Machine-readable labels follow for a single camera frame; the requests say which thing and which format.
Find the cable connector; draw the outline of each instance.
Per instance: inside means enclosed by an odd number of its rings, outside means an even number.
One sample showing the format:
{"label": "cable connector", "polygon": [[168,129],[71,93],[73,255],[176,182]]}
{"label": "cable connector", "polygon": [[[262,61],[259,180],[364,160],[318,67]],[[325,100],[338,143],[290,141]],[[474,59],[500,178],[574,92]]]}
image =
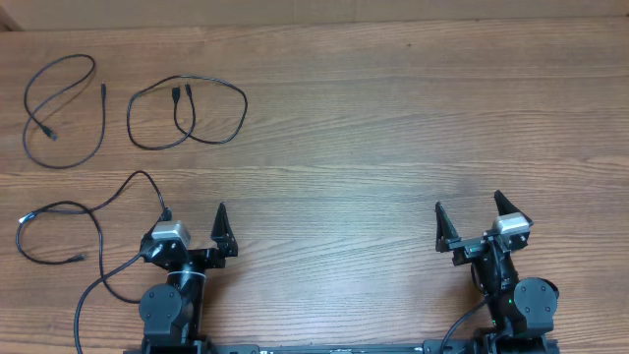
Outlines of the cable connector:
{"label": "cable connector", "polygon": [[186,84],[186,94],[189,98],[193,97],[193,88],[190,87],[190,84]]}
{"label": "cable connector", "polygon": [[173,88],[173,102],[175,102],[175,104],[179,102],[179,97],[181,97],[181,89]]}
{"label": "cable connector", "polygon": [[45,125],[42,125],[41,130],[43,131],[43,134],[48,136],[48,138],[52,139],[53,141],[57,141],[57,135],[55,134],[55,132],[52,131],[52,129],[46,127]]}
{"label": "cable connector", "polygon": [[29,212],[28,214],[22,216],[20,218],[20,220],[18,220],[20,223],[25,223],[27,221],[33,220],[35,217],[37,216],[37,214],[34,211]]}
{"label": "cable connector", "polygon": [[66,262],[67,263],[80,262],[80,261],[84,261],[85,259],[86,259],[86,255],[80,254],[80,255],[76,255],[76,256],[66,259]]}

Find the wooden surface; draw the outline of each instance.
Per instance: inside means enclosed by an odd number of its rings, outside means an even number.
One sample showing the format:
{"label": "wooden surface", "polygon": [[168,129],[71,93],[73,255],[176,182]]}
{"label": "wooden surface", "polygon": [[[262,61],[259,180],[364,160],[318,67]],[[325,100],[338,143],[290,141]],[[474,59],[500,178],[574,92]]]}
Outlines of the wooden surface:
{"label": "wooden surface", "polygon": [[629,0],[0,0],[0,8],[16,30],[111,30],[626,16]]}
{"label": "wooden surface", "polygon": [[[217,343],[402,343],[439,338],[477,303],[466,266],[434,251],[433,206],[477,236],[502,190],[536,221],[515,255],[521,277],[561,289],[553,338],[565,353],[624,352],[629,339],[629,21],[572,19],[321,27],[143,29],[0,34],[0,352],[72,353],[73,314],[97,279],[97,244],[85,216],[44,215],[24,234],[35,265],[14,246],[17,220],[45,204],[95,206],[134,170],[148,171],[194,246],[209,246],[225,201],[241,246],[209,273],[202,331]],[[23,89],[62,55],[98,61],[85,91],[42,112],[59,141],[29,135],[53,163],[87,154],[99,133],[99,83],[108,85],[98,154],[67,170],[25,157]],[[33,105],[79,77],[85,62],[41,78]],[[129,97],[174,74],[212,75],[242,88],[250,114],[221,147],[192,141],[165,151],[134,147]],[[233,129],[241,109],[224,88],[194,84],[201,137]],[[181,104],[190,124],[190,108]],[[144,143],[179,137],[169,89],[134,106]],[[159,213],[137,180],[97,213],[107,269],[138,249]],[[153,265],[115,276],[140,297],[165,279]],[[488,324],[486,311],[455,336]],[[136,306],[102,287],[81,318],[86,353],[138,347]]]}

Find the cable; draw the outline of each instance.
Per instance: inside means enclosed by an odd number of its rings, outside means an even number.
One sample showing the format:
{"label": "cable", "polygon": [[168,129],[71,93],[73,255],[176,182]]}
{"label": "cable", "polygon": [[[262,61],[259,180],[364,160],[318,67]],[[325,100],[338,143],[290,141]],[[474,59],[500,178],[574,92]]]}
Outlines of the cable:
{"label": "cable", "polygon": [[118,266],[117,268],[111,270],[105,275],[101,275],[94,283],[92,283],[86,291],[84,291],[83,295],[81,295],[81,299],[79,300],[79,304],[77,305],[77,310],[75,311],[75,346],[77,347],[77,353],[83,354],[83,349],[81,348],[81,341],[79,340],[79,316],[81,315],[81,308],[83,307],[83,302],[86,300],[87,295],[93,288],[95,288],[101,282],[105,282],[109,277],[117,274],[119,271],[125,269],[126,267],[135,263],[142,254],[138,252],[133,258],[126,261],[123,265]]}
{"label": "cable", "polygon": [[[91,68],[89,68],[89,71],[87,72],[87,74],[85,74],[82,78],[80,78],[78,81],[74,82],[73,84],[71,84],[71,85],[69,85],[67,87],[61,88],[60,90],[58,90],[54,94],[50,95],[48,98],[44,99],[43,102],[39,103],[39,105],[33,111],[31,111],[30,108],[29,108],[29,91],[30,91],[30,87],[35,82],[35,80],[39,77],[39,75],[41,75],[43,72],[45,72],[50,67],[52,67],[55,64],[58,64],[58,63],[60,63],[60,62],[62,62],[64,60],[71,59],[71,58],[87,58],[87,59],[89,59],[89,61],[91,62]],[[39,120],[37,118],[35,118],[35,113],[37,113],[44,105],[46,105],[48,102],[50,102],[52,99],[56,98],[57,96],[59,96],[63,92],[65,92],[68,89],[71,89],[71,88],[75,87],[76,85],[84,82],[95,71],[95,69],[96,69],[96,61],[91,56],[89,56],[87,54],[72,54],[72,55],[63,56],[63,57],[61,57],[61,58],[59,58],[57,60],[54,60],[54,61],[46,64],[43,68],[41,68],[30,79],[30,81],[27,84],[27,87],[25,88],[25,91],[24,91],[24,108],[27,111],[27,113],[29,114],[29,118],[27,119],[27,122],[24,125],[24,130],[22,132],[22,145],[24,146],[25,153],[27,154],[29,159],[32,160],[34,163],[36,163],[36,164],[38,164],[38,165],[40,165],[42,167],[52,168],[52,169],[72,168],[72,167],[79,166],[80,164],[82,164],[82,163],[86,162],[87,160],[89,160],[92,156],[94,156],[96,154],[96,152],[100,148],[100,145],[102,144],[102,141],[103,141],[103,139],[105,137],[105,96],[107,95],[107,87],[105,86],[105,83],[102,83],[100,85],[100,96],[101,96],[101,104],[102,104],[102,129],[101,129],[101,132],[100,132],[100,138],[98,139],[98,144],[96,145],[96,148],[88,156],[84,157],[79,162],[71,163],[71,164],[68,164],[68,165],[51,165],[51,164],[47,164],[47,163],[41,162],[37,158],[35,158],[30,153],[29,144],[27,143],[27,132],[29,130],[30,121],[35,122],[39,126],[41,131],[43,131],[43,133],[48,138],[52,139],[53,141],[57,140],[57,135],[55,134],[55,132],[52,129],[48,128],[47,126],[43,125],[41,122],[39,122]]]}
{"label": "cable", "polygon": [[[162,207],[162,213],[159,217],[159,220],[161,220],[164,215],[166,215],[167,211],[169,210],[165,204],[164,204],[164,199],[161,195],[161,192],[159,191],[159,188],[157,188],[157,185],[155,184],[155,182],[153,181],[153,179],[150,177],[150,175],[148,175],[148,173],[144,172],[144,171],[136,171],[134,173],[132,173],[127,180],[125,181],[125,183],[122,184],[122,186],[118,189],[118,191],[116,191],[116,193],[109,198],[107,201],[105,201],[104,203],[102,203],[99,206],[93,207],[93,208],[87,208],[86,206],[76,203],[76,202],[72,202],[72,201],[63,201],[63,202],[56,202],[56,203],[52,203],[49,204],[47,206],[43,206],[35,211],[32,211],[30,213],[28,213],[26,216],[24,216],[22,219],[20,219],[20,225],[18,226],[18,231],[16,232],[16,246],[18,248],[18,251],[25,257],[27,258],[29,261],[31,262],[35,262],[37,264],[40,265],[49,265],[49,266],[57,266],[57,265],[64,265],[64,264],[68,264],[68,263],[74,263],[74,262],[79,262],[79,261],[83,261],[86,256],[83,254],[80,255],[76,255],[76,256],[72,256],[68,259],[66,259],[65,261],[43,261],[43,260],[38,260],[30,255],[28,255],[23,249],[22,249],[22,245],[20,243],[20,237],[22,235],[22,230],[24,228],[24,226],[32,221],[33,219],[35,219],[39,214],[44,213],[44,212],[56,212],[56,213],[64,213],[64,214],[88,214],[89,217],[91,218],[92,222],[94,223],[94,226],[96,227],[96,232],[98,233],[98,267],[100,270],[100,276],[104,276],[104,269],[103,269],[103,235],[102,235],[102,229],[100,228],[100,225],[98,224],[98,220],[96,220],[96,217],[94,216],[94,212],[108,206],[111,202],[113,202],[114,200],[116,200],[118,197],[120,197],[120,195],[122,194],[122,192],[125,189],[125,186],[127,186],[127,184],[131,181],[132,178],[134,178],[134,176],[138,175],[138,174],[143,174],[144,176],[146,176],[146,178],[148,179],[148,181],[150,182],[150,184],[153,186],[153,188],[155,189],[155,193],[157,194],[157,197],[159,197],[159,203],[161,204]],[[69,205],[69,206],[76,206],[79,207],[81,210],[65,210],[65,209],[55,209],[54,207],[60,206],[60,205]],[[118,300],[124,301],[126,303],[130,303],[130,304],[138,304],[140,302],[140,300],[131,300],[128,299],[122,295],[119,295],[118,293],[116,293],[111,286],[109,285],[109,283],[107,281],[103,281],[105,287],[107,288],[107,290],[114,296],[116,297]]]}
{"label": "cable", "polygon": [[[145,145],[142,145],[140,143],[138,143],[134,137],[133,134],[131,133],[131,108],[134,104],[134,101],[144,95],[147,91],[156,88],[157,86],[170,81],[170,80],[174,80],[174,79],[196,79],[196,80],[206,80],[206,81],[211,81],[211,82],[215,82],[215,83],[219,83],[221,85],[226,86],[227,88],[233,89],[235,91],[237,91],[242,97],[243,100],[245,101],[245,109],[243,110],[243,116],[240,119],[240,123],[238,124],[238,128],[236,128],[236,131],[227,139],[222,140],[222,141],[218,141],[218,142],[214,142],[214,141],[207,141],[207,140],[203,140],[203,139],[199,139],[195,136],[192,135],[193,130],[195,129],[195,124],[197,122],[197,113],[195,111],[195,104],[193,102],[193,94],[192,94],[192,89],[190,87],[189,84],[186,84],[186,94],[188,95],[188,98],[190,99],[190,104],[192,106],[192,110],[193,110],[193,123],[190,127],[189,131],[185,131],[181,128],[181,126],[179,125],[179,121],[177,120],[177,103],[179,101],[179,95],[180,95],[180,89],[179,88],[173,88],[173,101],[175,103],[175,111],[173,114],[173,118],[175,120],[175,126],[177,127],[177,129],[182,132],[184,134],[184,137],[182,139],[180,139],[179,141],[175,142],[175,143],[171,143],[171,144],[167,144],[165,146],[160,146],[160,147],[148,147]],[[160,81],[158,81],[157,83],[149,86],[148,88],[144,88],[138,92],[136,92],[133,96],[131,96],[131,99],[129,100],[129,106],[127,107],[127,133],[129,134],[129,139],[131,140],[131,142],[137,146],[138,148],[143,148],[143,149],[148,149],[148,150],[159,150],[159,149],[165,149],[165,148],[172,148],[174,146],[179,145],[180,143],[182,143],[185,139],[187,138],[191,138],[192,140],[195,140],[197,142],[203,143],[203,144],[209,144],[209,145],[220,145],[220,144],[226,144],[231,142],[237,135],[238,132],[240,132],[240,129],[243,127],[243,123],[245,122],[245,117],[247,116],[247,108],[248,108],[248,102],[247,102],[247,96],[245,95],[245,93],[237,88],[235,85],[228,83],[224,80],[221,79],[216,79],[216,78],[212,78],[212,77],[202,77],[202,76],[197,76],[197,75],[175,75],[175,76],[171,76],[168,77],[166,79],[162,79]]]}
{"label": "cable", "polygon": [[445,351],[444,351],[445,350],[445,345],[447,344],[448,340],[450,339],[450,336],[452,336],[452,333],[454,333],[456,328],[458,328],[459,325],[461,325],[463,322],[465,322],[469,317],[471,317],[481,307],[486,305],[489,302],[490,299],[491,299],[491,297],[489,297],[489,296],[485,297],[483,299],[483,301],[481,301],[481,303],[479,303],[477,306],[473,307],[472,310],[470,310],[467,313],[465,313],[465,315],[461,316],[461,318],[452,325],[450,330],[448,330],[448,332],[445,333],[445,336],[443,337],[443,340],[441,341],[441,347],[439,348],[439,353],[440,354],[444,354],[445,353]]}

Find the wooden table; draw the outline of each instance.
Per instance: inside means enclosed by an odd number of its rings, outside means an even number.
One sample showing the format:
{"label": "wooden table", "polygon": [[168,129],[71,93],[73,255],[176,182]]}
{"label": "wooden table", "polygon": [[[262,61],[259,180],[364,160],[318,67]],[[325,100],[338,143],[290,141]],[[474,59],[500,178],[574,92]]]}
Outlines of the wooden table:
{"label": "wooden table", "polygon": [[[99,134],[100,82],[108,87],[100,151],[55,171],[29,161],[23,91],[45,63],[84,52],[98,69],[81,95],[39,115],[59,135],[29,134],[51,163],[87,154]],[[87,70],[68,62],[33,87],[36,105]],[[130,96],[175,74],[210,75],[243,89],[250,113],[225,146],[186,141],[134,147]],[[195,133],[228,134],[242,109],[234,92],[193,83]],[[77,302],[98,277],[97,237],[86,216],[43,215],[24,247],[18,219],[48,203],[96,206],[137,169],[149,172],[195,247],[208,247],[225,201],[241,247],[209,272],[202,331],[217,343],[404,343],[440,338],[480,301],[469,269],[434,251],[434,203],[459,232],[478,236],[502,190],[536,225],[515,255],[521,277],[561,289],[555,331],[565,353],[618,353],[629,345],[629,21],[571,19],[228,27],[0,34],[0,352],[72,353]],[[167,143],[170,89],[134,105],[141,142]],[[190,124],[182,99],[179,114]],[[136,180],[97,212],[105,266],[138,249],[159,214]],[[112,278],[131,297],[163,282],[154,265]],[[486,311],[455,337],[488,325]],[[86,353],[138,347],[136,306],[99,287],[81,318]]]}

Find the tabletop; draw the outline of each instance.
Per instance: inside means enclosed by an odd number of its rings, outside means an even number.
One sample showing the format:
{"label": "tabletop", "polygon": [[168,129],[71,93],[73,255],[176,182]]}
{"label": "tabletop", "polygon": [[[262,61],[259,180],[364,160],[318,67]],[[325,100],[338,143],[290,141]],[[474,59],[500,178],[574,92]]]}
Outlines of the tabletop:
{"label": "tabletop", "polygon": [[[330,26],[217,27],[0,33],[0,352],[72,353],[73,319],[98,278],[97,234],[85,215],[45,214],[23,235],[46,260],[85,253],[82,263],[36,265],[15,247],[18,219],[57,201],[102,203],[145,170],[209,247],[225,202],[238,258],[208,272],[201,331],[218,344],[408,343],[440,338],[481,300],[469,268],[434,250],[434,204],[459,233],[480,236],[497,216],[501,190],[535,222],[514,255],[520,277],[561,291],[555,331],[566,353],[617,353],[629,345],[629,20],[457,21]],[[33,155],[70,163],[100,134],[100,83],[107,85],[102,147],[67,170],[27,159],[24,89],[46,63],[93,56],[89,83],[37,116]],[[73,59],[32,87],[37,105],[89,68]],[[229,144],[186,140],[166,150],[135,147],[126,112],[135,92],[179,74],[213,76],[242,89],[249,113]],[[134,136],[181,138],[170,88],[134,103]],[[191,82],[195,135],[229,135],[242,98]],[[179,116],[191,124],[190,104]],[[150,185],[134,179],[96,212],[104,264],[134,255],[159,216]],[[111,278],[140,298],[165,273],[135,264]],[[454,337],[488,325],[486,310]],[[87,353],[137,348],[135,305],[102,286],[81,317]]]}

